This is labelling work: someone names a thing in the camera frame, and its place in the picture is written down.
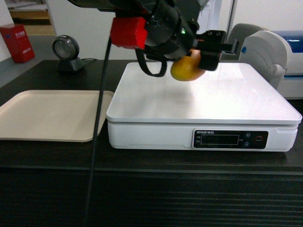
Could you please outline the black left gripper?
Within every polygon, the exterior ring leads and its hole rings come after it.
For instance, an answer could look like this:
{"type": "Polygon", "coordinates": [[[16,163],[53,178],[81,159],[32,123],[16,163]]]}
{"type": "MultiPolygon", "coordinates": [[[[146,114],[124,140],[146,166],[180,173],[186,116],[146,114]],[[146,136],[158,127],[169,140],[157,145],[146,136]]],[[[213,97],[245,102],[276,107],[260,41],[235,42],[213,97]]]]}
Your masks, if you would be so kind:
{"type": "Polygon", "coordinates": [[[215,71],[222,53],[235,55],[239,41],[234,39],[230,44],[225,42],[227,33],[222,30],[208,30],[196,34],[193,49],[200,51],[198,68],[200,70],[215,71]]]}

